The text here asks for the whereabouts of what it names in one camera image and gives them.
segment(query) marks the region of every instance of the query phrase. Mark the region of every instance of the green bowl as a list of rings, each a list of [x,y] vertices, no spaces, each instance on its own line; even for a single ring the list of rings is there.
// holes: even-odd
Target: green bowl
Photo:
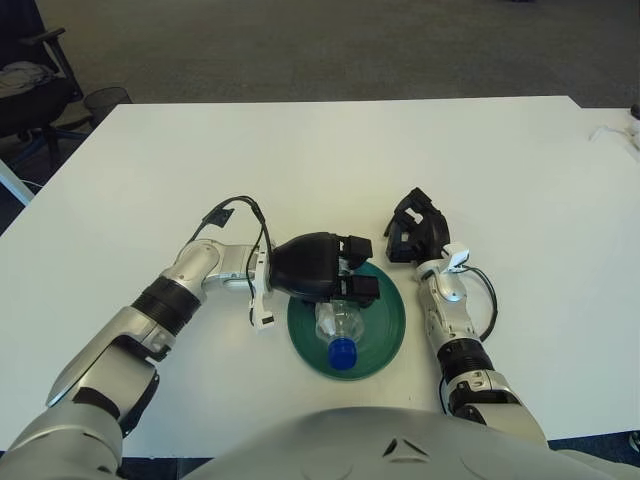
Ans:
[[[316,336],[314,304],[292,297],[287,311],[289,336],[298,354],[314,370],[338,380],[359,380],[383,369],[393,360],[404,338],[404,304],[391,279],[370,263],[356,272],[378,278],[380,298],[361,310],[364,334],[358,341],[358,361],[353,368],[335,370],[329,365],[327,344]]]

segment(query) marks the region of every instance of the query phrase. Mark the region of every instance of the chair armrest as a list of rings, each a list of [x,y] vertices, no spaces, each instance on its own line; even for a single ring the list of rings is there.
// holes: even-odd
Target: chair armrest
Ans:
[[[40,43],[50,42],[51,40],[57,39],[64,32],[66,32],[64,28],[56,28],[55,30],[48,30],[46,32],[42,32],[39,35],[34,35],[33,37],[21,38],[20,43],[29,47],[33,47]]]

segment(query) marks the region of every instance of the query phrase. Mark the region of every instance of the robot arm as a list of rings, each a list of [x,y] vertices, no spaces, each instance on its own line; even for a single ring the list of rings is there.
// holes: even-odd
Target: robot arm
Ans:
[[[392,262],[417,264],[425,330],[447,384],[452,414],[546,446],[542,429],[493,367],[469,318],[459,276],[469,250],[449,243],[442,213],[416,188],[400,202],[385,234]]]
[[[231,211],[218,210],[216,215],[217,220],[224,217],[219,225],[224,226]],[[214,284],[251,285],[249,309],[251,318],[257,319],[252,321],[257,330],[274,323],[263,303],[271,277],[274,288],[309,301],[347,298],[365,306],[378,296],[375,278],[352,271],[372,256],[366,239],[328,233],[297,237],[274,249],[270,264],[271,248],[266,246],[193,238],[174,264],[122,308],[64,368],[47,398],[48,409],[0,460],[0,478],[115,474],[121,463],[122,438],[135,428],[158,387],[154,362],[162,361],[173,348],[176,336]],[[330,268],[317,271],[313,259],[322,259]],[[353,287],[362,282],[367,289]]]

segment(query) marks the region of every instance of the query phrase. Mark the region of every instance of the wastebasket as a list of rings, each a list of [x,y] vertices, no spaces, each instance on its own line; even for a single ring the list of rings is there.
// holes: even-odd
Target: wastebasket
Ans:
[[[121,103],[133,103],[129,94],[122,87],[101,88],[84,98],[84,106],[91,113],[89,123],[96,128],[107,118],[111,110]]]

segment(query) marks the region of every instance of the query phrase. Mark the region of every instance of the plastic bottle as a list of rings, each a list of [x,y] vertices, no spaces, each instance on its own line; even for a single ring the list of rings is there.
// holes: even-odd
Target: plastic bottle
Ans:
[[[331,368],[349,370],[358,360],[357,342],[364,333],[364,322],[357,305],[345,300],[316,303],[316,335],[328,344]]]

